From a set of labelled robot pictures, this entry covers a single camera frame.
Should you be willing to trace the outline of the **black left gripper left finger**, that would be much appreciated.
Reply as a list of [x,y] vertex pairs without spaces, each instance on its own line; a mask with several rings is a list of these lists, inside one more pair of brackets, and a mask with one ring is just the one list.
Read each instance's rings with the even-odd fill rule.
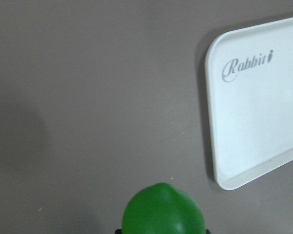
[[117,229],[114,234],[122,234],[122,230],[121,229]]

